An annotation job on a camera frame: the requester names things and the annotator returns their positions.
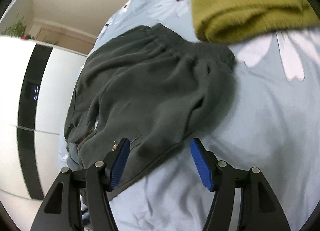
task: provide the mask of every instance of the light blue bedsheet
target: light blue bedsheet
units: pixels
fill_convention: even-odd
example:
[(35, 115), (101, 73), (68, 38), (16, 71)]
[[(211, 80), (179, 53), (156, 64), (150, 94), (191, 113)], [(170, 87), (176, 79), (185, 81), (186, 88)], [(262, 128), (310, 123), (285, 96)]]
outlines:
[[(156, 23), (197, 42), (190, 0), (130, 0), (107, 22), (92, 52), (139, 25)], [(259, 167), (299, 230), (320, 200), (320, 30), (282, 31), (231, 45), (238, 65), (229, 102), (195, 133), (241, 169)], [(60, 142), (61, 166), (65, 163)], [(111, 202), (119, 230), (202, 230), (213, 194), (202, 186), (189, 140), (176, 157)], [(234, 212), (239, 210), (236, 192)], [(232, 227), (236, 230), (237, 217)]]

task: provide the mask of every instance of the dark gray pants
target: dark gray pants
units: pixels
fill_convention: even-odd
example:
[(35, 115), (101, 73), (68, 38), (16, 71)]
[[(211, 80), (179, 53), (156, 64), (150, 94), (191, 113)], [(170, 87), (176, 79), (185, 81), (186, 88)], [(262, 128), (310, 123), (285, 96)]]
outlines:
[(227, 46), (190, 43), (161, 24), (107, 42), (88, 57), (68, 111), (65, 138), (77, 169), (104, 159), (127, 137), (131, 152), (109, 198), (116, 196), (198, 129), (234, 65)]

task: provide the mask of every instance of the metal rivet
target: metal rivet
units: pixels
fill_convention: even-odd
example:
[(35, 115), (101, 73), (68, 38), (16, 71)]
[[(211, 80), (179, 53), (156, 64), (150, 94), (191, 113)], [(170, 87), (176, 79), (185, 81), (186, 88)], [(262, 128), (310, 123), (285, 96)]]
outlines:
[(252, 172), (253, 172), (253, 173), (259, 173), (260, 170), (259, 170), (259, 168), (257, 168), (257, 167), (253, 167), (253, 168), (252, 168)]
[(225, 161), (218, 161), (218, 166), (220, 167), (226, 167), (227, 163)]
[(96, 167), (102, 167), (104, 165), (104, 162), (98, 161), (94, 164)]
[(67, 173), (68, 171), (70, 170), (70, 168), (69, 167), (62, 167), (61, 168), (61, 173)]
[(113, 146), (112, 150), (113, 150), (113, 151), (116, 150), (117, 146), (118, 146), (118, 144), (115, 144), (115, 145)]

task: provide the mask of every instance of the elastic waistband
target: elastic waistband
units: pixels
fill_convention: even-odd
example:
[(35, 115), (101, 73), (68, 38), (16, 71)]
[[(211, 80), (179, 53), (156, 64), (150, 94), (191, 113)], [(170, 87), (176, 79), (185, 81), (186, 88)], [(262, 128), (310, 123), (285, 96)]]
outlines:
[(192, 43), (183, 39), (174, 31), (162, 24), (153, 27), (145, 26), (145, 31), (153, 35), (155, 41), (177, 55), (198, 57), (203, 59), (220, 60), (230, 69), (235, 65), (234, 55), (227, 45), (219, 43), (198, 42)]

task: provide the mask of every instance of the wrinkled fabric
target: wrinkled fabric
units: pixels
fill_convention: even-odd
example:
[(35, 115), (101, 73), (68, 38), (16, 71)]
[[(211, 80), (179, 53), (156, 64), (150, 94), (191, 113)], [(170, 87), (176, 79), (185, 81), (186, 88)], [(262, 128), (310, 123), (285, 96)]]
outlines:
[(320, 25), (307, 0), (191, 0), (202, 41), (236, 43), (279, 29)]
[[(190, 6), (190, 0), (182, 1)], [(129, 29), (160, 20), (198, 42), (191, 12), (181, 6), (130, 0), (106, 18), (92, 53)], [(209, 116), (215, 124), (208, 131), (194, 136), (233, 167), (259, 167), (291, 230), (298, 231), (320, 200), (320, 29), (273, 32), (229, 48), (238, 61), (234, 97), (226, 99), (227, 109), (217, 107)], [(195, 231), (203, 229), (213, 196), (201, 183), (186, 140), (182, 151), (121, 192), (110, 207), (119, 230)], [(236, 189), (230, 231), (236, 231), (239, 206)]]
[(161, 24), (112, 39), (88, 57), (75, 86), (65, 124), (69, 160), (88, 168), (128, 138), (130, 155), (112, 198), (200, 128), (234, 65), (227, 46), (189, 43)]

